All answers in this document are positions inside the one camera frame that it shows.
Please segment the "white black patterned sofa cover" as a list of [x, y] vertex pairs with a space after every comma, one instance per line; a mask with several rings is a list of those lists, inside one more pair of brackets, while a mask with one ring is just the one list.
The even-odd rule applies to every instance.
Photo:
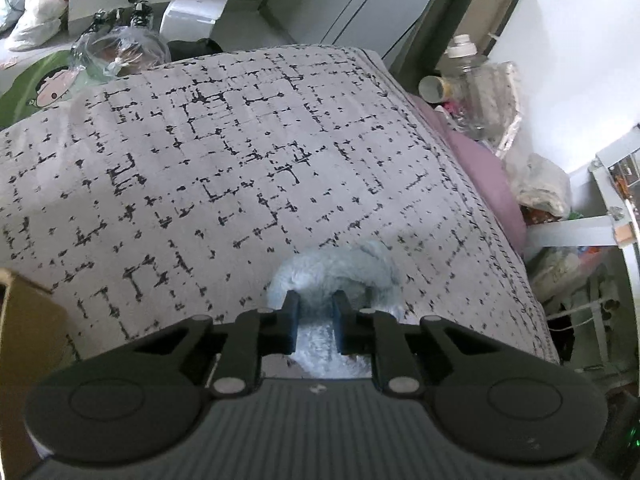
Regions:
[[520, 253], [372, 52], [224, 53], [85, 88], [1, 133], [1, 262], [67, 310], [79, 361], [260, 306], [278, 266], [376, 240], [405, 319], [555, 361]]

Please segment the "pink cushion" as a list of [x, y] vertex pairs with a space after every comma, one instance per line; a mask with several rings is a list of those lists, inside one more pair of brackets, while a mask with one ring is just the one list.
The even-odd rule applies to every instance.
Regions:
[[451, 128], [446, 122], [445, 115], [434, 110], [420, 96], [410, 94], [409, 98], [412, 99], [413, 104], [420, 110], [426, 121], [450, 147], [454, 158], [496, 217], [514, 252], [520, 257], [524, 255], [526, 246], [525, 220], [520, 205], [511, 191], [506, 170], [503, 169], [500, 160], [482, 144], [476, 143], [463, 133]]

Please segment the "crumpled beige plastic bag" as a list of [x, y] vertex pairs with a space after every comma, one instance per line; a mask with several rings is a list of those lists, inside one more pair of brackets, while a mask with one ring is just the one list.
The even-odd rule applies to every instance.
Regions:
[[485, 142], [501, 160], [516, 201], [555, 218], [568, 217], [572, 209], [570, 178], [534, 150], [514, 63], [488, 62], [480, 69], [480, 105], [486, 120]]

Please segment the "brown cardboard box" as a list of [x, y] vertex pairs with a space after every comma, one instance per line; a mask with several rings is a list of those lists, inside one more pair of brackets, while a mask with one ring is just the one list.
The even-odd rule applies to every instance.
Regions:
[[1, 270], [1, 477], [19, 479], [39, 460], [23, 420], [30, 389], [60, 364], [67, 314], [50, 290]]

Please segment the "paper cup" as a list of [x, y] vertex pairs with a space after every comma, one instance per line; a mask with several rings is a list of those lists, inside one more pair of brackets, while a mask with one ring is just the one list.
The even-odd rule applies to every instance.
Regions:
[[456, 96], [457, 83], [454, 79], [426, 76], [418, 84], [419, 96], [430, 104], [451, 101]]

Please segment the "clear plastic bottle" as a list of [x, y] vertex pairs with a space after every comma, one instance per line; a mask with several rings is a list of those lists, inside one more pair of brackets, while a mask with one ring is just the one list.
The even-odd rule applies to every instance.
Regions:
[[474, 140], [488, 141], [499, 130], [495, 67], [477, 51], [469, 35], [457, 35], [446, 50], [446, 102], [452, 118]]

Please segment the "black clothes on floor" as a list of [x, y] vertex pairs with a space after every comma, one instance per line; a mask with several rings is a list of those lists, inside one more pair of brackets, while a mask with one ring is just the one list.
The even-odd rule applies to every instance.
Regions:
[[222, 47], [210, 38], [202, 38], [196, 41], [172, 40], [168, 42], [168, 49], [172, 62], [224, 52]]

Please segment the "clear plastic bag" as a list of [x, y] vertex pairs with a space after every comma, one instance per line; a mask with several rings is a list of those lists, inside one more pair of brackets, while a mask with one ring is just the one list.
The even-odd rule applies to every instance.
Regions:
[[170, 61], [168, 44], [156, 32], [141, 27], [86, 32], [70, 49], [70, 66], [101, 82], [152, 70]]

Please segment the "white square box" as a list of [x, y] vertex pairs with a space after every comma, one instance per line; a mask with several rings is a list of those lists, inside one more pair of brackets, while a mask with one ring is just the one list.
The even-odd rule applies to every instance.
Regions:
[[160, 21], [167, 41], [198, 41], [212, 36], [228, 0], [171, 0]]

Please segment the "green cartoon leaf rug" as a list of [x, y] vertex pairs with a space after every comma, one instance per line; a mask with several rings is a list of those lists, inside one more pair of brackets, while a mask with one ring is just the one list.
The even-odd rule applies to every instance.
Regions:
[[2, 129], [32, 116], [98, 82], [84, 68], [70, 62], [70, 52], [51, 53], [32, 63], [1, 95]]

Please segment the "dark framed board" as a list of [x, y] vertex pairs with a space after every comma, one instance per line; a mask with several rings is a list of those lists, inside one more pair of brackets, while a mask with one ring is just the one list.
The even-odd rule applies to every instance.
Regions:
[[419, 80], [438, 73], [452, 38], [467, 34], [488, 55], [506, 27], [518, 0], [431, 0], [407, 32], [390, 64], [390, 72], [409, 92], [418, 91]]

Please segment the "white plastic bag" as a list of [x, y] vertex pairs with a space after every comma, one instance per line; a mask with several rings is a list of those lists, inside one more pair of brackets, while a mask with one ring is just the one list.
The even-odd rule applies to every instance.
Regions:
[[25, 11], [8, 38], [9, 50], [43, 46], [61, 30], [67, 7], [68, 0], [25, 0]]

